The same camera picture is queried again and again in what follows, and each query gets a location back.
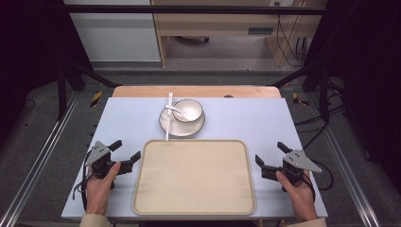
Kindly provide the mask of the yellow black floor tape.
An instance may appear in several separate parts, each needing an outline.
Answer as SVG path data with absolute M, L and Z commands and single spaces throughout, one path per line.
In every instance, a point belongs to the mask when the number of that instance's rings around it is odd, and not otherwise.
M 292 100 L 294 104 L 300 104 L 303 106 L 309 106 L 309 102 L 308 101 L 302 101 L 299 99 L 297 93 L 292 93 Z
M 98 91 L 98 92 L 95 93 L 95 95 L 94 95 L 94 97 L 92 99 L 92 102 L 90 104 L 90 107 L 95 107 L 96 106 L 96 104 L 98 103 L 98 101 L 101 98 L 101 95 L 102 95 L 101 91 Z

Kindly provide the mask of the grey panel on desk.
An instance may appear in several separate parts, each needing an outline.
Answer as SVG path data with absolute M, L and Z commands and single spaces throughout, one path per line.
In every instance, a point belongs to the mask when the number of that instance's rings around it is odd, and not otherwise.
M 248 29 L 249 35 L 271 35 L 274 31 L 273 27 L 250 27 Z

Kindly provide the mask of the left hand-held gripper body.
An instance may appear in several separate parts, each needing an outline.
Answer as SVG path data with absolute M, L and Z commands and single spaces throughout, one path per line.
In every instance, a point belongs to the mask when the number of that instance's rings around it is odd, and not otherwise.
M 103 179 L 115 164 L 115 161 L 111 159 L 112 151 L 109 150 L 109 146 L 104 145 L 100 141 L 96 141 L 90 150 L 89 156 L 85 161 L 85 166 L 90 166 L 92 174 L 98 179 Z M 121 161 L 121 167 L 117 175 L 123 175 L 132 172 L 133 164 L 130 160 Z

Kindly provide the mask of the white ceramic spoon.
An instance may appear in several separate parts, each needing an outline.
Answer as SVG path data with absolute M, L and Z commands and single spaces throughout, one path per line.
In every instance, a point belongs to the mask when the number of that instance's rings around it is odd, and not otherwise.
M 184 111 L 182 111 L 182 110 L 176 108 L 175 106 L 168 105 L 168 104 L 165 105 L 165 108 L 168 109 L 168 110 L 170 110 L 170 111 L 175 112 L 175 113 L 177 114 L 176 118 L 177 118 L 178 120 L 180 120 L 180 121 L 182 121 L 182 122 L 189 122 L 189 119 L 186 117 Z

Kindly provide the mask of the white round plate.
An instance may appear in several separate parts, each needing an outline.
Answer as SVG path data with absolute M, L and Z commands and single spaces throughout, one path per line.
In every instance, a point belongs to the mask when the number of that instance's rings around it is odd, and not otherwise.
M 193 122 L 182 122 L 177 120 L 173 114 L 168 115 L 167 110 L 162 110 L 159 116 L 159 123 L 164 131 L 168 131 L 173 136 L 190 136 L 201 130 L 205 123 L 205 114 Z

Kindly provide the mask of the person's left hand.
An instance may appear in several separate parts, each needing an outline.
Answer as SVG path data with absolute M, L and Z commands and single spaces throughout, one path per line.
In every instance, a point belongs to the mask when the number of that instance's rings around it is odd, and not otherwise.
M 116 178 L 121 164 L 115 163 L 103 179 L 91 177 L 87 182 L 87 214 L 105 215 L 108 209 L 108 199 L 111 185 Z

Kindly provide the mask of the light wooden desk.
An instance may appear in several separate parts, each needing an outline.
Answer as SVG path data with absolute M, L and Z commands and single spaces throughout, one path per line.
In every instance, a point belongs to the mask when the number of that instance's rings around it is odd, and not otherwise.
M 324 8 L 328 0 L 149 0 L 153 6 L 235 6 Z M 162 62 L 166 62 L 172 37 L 262 37 L 273 62 L 284 64 L 295 53 L 298 38 L 312 39 L 320 23 L 319 15 L 259 14 L 164 14 L 153 15 Z M 249 35 L 250 27 L 273 27 L 271 35 Z

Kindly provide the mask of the wooden table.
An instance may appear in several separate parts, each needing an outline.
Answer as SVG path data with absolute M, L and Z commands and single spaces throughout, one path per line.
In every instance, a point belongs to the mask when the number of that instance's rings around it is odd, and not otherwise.
M 253 85 L 135 85 L 118 86 L 112 97 L 167 97 L 172 93 L 175 97 L 249 97 L 280 98 L 281 94 L 273 86 Z

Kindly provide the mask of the aluminium floor rail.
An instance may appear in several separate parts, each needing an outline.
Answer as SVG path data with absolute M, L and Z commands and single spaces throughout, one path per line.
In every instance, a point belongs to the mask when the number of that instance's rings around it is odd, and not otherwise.
M 382 227 L 377 213 L 357 175 L 361 164 L 352 159 L 360 156 L 359 145 L 348 126 L 348 115 L 338 96 L 329 99 L 329 122 L 319 113 L 318 99 L 309 94 L 313 124 L 318 132 L 305 142 L 305 150 L 323 164 L 318 178 L 323 202 L 331 227 Z
M 15 195 L 6 212 L 0 218 L 0 227 L 13 227 L 17 222 L 17 219 L 24 209 L 26 202 L 29 199 L 38 179 L 40 178 L 44 167 L 54 150 L 54 147 L 57 145 L 59 138 L 61 137 L 61 134 L 71 116 L 71 113 L 76 108 L 79 96 L 80 92 L 72 93 L 69 101 L 67 102 L 66 110 L 61 115 L 61 118 L 56 121 L 52 131 L 47 136 L 41 151 L 39 152 L 35 162 L 27 173 L 17 194 Z

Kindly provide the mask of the black metal stand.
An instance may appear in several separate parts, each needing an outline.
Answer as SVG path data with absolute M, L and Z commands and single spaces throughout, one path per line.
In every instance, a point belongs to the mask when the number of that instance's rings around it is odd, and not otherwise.
M 305 81 L 303 82 L 302 88 L 305 92 L 313 91 L 317 85 L 320 86 L 319 90 L 319 113 L 323 118 L 325 123 L 329 122 L 329 111 L 328 111 L 328 71 L 324 66 L 323 62 L 313 61 L 300 68 L 299 70 L 291 73 L 289 76 L 280 79 L 272 84 L 273 87 L 281 88 L 285 84 L 299 78 L 300 76 L 305 76 Z
M 58 98 L 59 98 L 59 115 L 58 119 L 61 120 L 67 112 L 67 99 L 65 82 L 68 81 L 74 91 L 82 91 L 85 88 L 85 82 L 82 75 L 86 75 L 91 79 L 98 81 L 109 88 L 116 88 L 118 84 L 108 79 L 103 78 L 97 74 L 93 69 L 84 67 L 77 62 L 64 62 L 57 69 L 57 84 L 58 84 Z

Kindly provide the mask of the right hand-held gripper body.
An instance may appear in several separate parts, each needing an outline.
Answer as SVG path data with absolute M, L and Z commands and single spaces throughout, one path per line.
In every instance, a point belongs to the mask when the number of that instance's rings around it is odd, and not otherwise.
M 266 166 L 260 161 L 261 177 L 268 180 L 278 181 L 275 173 L 282 172 L 292 185 L 299 183 L 304 179 L 305 170 L 322 173 L 322 169 L 318 167 L 311 159 L 309 159 L 302 150 L 283 148 L 285 156 L 281 166 Z

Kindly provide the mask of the white bowl with dark rim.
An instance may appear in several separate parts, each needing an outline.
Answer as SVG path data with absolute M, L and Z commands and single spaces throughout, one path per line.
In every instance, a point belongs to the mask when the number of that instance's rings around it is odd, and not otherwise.
M 193 122 L 201 117 L 203 112 L 202 106 L 197 100 L 182 99 L 176 102 L 173 106 L 185 112 L 189 122 Z

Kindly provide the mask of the black curtain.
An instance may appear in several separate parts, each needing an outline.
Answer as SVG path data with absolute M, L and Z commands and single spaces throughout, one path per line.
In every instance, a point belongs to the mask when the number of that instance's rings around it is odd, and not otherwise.
M 0 0 L 0 143 L 22 113 L 27 94 L 58 79 L 62 70 L 73 89 L 84 88 L 80 73 L 91 67 L 68 12 L 44 10 L 63 0 Z
M 332 39 L 326 65 L 361 142 L 401 193 L 401 0 L 327 0 L 307 56 Z

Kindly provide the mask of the white cabinet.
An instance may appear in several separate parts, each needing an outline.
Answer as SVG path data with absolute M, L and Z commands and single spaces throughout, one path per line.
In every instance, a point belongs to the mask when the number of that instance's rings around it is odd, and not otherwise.
M 151 13 L 71 13 L 91 62 L 160 61 Z

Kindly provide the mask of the person's right hand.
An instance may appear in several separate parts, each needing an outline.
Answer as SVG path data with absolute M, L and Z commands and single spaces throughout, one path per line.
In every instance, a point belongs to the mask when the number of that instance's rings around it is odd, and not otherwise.
M 279 183 L 287 190 L 295 218 L 300 222 L 311 221 L 318 218 L 312 189 L 309 187 L 309 172 L 304 171 L 304 179 L 293 185 L 280 171 L 276 172 Z

